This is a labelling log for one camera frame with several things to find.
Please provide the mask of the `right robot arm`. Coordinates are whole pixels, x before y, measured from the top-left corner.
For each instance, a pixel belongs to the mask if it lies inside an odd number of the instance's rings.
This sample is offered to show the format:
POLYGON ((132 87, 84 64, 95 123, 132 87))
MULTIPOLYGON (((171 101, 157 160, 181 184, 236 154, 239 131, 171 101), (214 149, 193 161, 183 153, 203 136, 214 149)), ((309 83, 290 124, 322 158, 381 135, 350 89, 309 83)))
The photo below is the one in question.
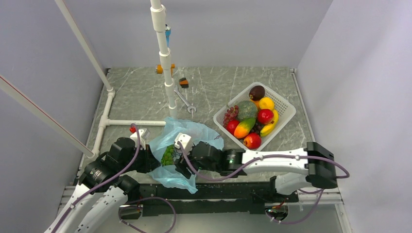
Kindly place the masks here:
POLYGON ((200 170, 218 172, 220 178, 204 177, 208 181, 224 181, 238 176, 262 172, 280 172, 273 176, 268 187, 268 196, 280 201, 286 195, 305 187, 333 189, 338 186, 336 166, 332 152, 317 142, 308 142, 306 147, 287 151, 254 151, 243 149, 218 150, 211 145, 177 140, 179 154, 175 160, 176 170, 186 178, 200 170))

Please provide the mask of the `orange fake fruit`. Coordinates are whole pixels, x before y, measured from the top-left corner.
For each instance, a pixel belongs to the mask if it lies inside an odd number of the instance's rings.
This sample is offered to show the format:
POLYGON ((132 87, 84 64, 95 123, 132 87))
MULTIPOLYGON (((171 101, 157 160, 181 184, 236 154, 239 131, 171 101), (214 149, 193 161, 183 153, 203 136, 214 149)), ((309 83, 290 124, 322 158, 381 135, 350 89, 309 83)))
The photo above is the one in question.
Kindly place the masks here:
POLYGON ((251 117, 251 118, 246 118, 245 120, 241 121, 241 122, 237 125, 237 127, 236 127, 233 135, 234 135, 237 139, 245 138, 245 137, 249 134, 249 132, 252 130, 252 128, 254 127, 255 123, 256 123, 256 119, 255 119, 255 118, 253 118, 253 117, 251 117))

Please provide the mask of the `red yellow fake apple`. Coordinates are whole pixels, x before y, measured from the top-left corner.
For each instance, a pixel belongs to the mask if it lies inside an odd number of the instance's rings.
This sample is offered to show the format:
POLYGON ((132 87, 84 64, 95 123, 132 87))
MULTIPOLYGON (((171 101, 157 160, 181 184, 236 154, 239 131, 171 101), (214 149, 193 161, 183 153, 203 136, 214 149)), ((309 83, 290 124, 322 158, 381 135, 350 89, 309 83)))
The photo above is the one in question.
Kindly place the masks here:
POLYGON ((257 149, 261 145, 261 137, 257 133, 250 133, 243 139, 243 144, 248 149, 257 149))

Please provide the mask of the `light blue plastic bag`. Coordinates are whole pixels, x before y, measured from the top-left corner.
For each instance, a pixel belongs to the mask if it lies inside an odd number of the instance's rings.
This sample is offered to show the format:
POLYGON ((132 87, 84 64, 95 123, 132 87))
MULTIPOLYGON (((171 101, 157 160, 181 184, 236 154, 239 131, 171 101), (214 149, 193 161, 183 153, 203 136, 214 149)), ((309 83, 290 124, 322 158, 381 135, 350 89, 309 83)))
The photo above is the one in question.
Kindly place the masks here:
MULTIPOLYGON (((174 140, 179 133, 191 136, 194 145, 197 145, 199 142, 205 142, 219 150, 223 149, 223 138, 215 130, 202 123, 171 117, 165 118, 164 121, 166 125, 161 135, 149 143, 150 150, 158 161, 162 159, 166 148, 174 145, 174 140)), ((185 178, 183 174, 175 170, 174 165, 158 167, 150 172, 149 175, 166 188, 186 189, 191 194, 198 191, 195 187, 196 176, 193 175, 189 179, 185 178)))

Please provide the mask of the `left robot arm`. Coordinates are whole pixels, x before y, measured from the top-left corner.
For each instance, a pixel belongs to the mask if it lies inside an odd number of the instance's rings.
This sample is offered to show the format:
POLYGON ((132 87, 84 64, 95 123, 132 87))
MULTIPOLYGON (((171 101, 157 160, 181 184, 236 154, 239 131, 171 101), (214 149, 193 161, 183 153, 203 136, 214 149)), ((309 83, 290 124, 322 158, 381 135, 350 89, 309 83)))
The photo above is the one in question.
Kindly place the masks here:
POLYGON ((160 166, 137 136, 121 137, 88 164, 69 201, 46 229, 48 233, 93 233, 125 203, 141 196, 140 184, 126 172, 149 173, 160 166))

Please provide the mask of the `green fake grapes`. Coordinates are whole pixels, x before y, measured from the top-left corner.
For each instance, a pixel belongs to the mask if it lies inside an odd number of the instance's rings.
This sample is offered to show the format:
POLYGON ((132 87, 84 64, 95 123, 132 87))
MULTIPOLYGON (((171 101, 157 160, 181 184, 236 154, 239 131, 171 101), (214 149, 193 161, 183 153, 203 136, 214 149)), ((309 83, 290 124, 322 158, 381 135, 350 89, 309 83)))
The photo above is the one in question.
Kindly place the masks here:
POLYGON ((162 166, 170 166, 174 164, 173 151, 174 151, 174 144, 166 147, 166 150, 160 161, 162 166))

